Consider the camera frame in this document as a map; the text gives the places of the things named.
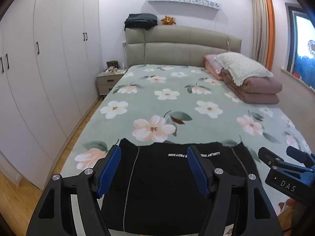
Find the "beige leather headboard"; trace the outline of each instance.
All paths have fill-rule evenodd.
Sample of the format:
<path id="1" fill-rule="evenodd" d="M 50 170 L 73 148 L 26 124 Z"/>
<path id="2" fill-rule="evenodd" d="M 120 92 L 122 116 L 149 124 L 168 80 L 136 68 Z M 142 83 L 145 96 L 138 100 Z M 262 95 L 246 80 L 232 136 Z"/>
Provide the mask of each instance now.
<path id="1" fill-rule="evenodd" d="M 241 52 L 242 40 L 227 34 L 184 26 L 126 29 L 128 67 L 141 64 L 204 67 L 206 54 Z"/>

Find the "white wardrobe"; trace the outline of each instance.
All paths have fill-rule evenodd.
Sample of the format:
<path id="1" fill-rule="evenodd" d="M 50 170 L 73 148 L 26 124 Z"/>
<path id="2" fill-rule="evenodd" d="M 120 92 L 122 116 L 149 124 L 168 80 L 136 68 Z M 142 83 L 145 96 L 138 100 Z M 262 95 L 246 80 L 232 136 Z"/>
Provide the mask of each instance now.
<path id="1" fill-rule="evenodd" d="M 14 0 L 0 21 L 0 152 L 43 189 L 97 100 L 98 0 Z"/>

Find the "metal screw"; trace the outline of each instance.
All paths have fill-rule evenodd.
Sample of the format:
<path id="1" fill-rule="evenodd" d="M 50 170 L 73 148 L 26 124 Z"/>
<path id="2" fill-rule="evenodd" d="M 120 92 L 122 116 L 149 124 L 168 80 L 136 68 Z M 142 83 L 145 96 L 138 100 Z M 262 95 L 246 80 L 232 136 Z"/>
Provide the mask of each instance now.
<path id="1" fill-rule="evenodd" d="M 93 169 L 86 169 L 85 171 L 84 171 L 84 174 L 86 174 L 86 175 L 90 175 L 90 174 L 92 174 L 93 173 Z"/>
<path id="2" fill-rule="evenodd" d="M 220 169 L 220 168 L 215 169 L 215 174 L 219 174 L 219 175 L 223 174 L 223 169 Z"/>
<path id="3" fill-rule="evenodd" d="M 248 178 L 249 178 L 250 180 L 255 180 L 255 179 L 256 179 L 256 176 L 255 176 L 254 174 L 249 174 L 249 175 L 248 175 Z"/>
<path id="4" fill-rule="evenodd" d="M 56 175 L 53 175 L 53 180 L 56 181 L 60 178 L 60 175 L 59 174 L 56 174 Z"/>

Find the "white patterned shelf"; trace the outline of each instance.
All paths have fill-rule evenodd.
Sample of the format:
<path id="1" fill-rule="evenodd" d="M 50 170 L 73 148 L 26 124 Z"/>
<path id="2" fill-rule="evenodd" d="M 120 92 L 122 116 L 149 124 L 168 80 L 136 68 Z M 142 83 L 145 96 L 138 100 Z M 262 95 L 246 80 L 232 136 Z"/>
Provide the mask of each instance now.
<path id="1" fill-rule="evenodd" d="M 206 6 L 210 8 L 214 8 L 217 10 L 221 10 L 221 4 L 217 2 L 212 2 L 209 0 L 147 0 L 148 2 L 180 2 L 180 3 L 190 3 L 197 4 L 201 6 Z"/>

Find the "drawer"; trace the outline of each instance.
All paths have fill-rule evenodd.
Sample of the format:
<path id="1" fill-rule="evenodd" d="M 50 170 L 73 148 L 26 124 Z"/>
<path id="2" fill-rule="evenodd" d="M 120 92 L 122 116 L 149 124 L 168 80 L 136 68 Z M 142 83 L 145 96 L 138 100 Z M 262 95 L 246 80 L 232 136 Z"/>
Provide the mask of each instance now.
<path id="1" fill-rule="evenodd" d="M 99 85 L 100 95 L 107 95 L 115 85 Z"/>
<path id="2" fill-rule="evenodd" d="M 109 75 L 103 77 L 97 77 L 99 85 L 115 85 L 123 75 Z"/>

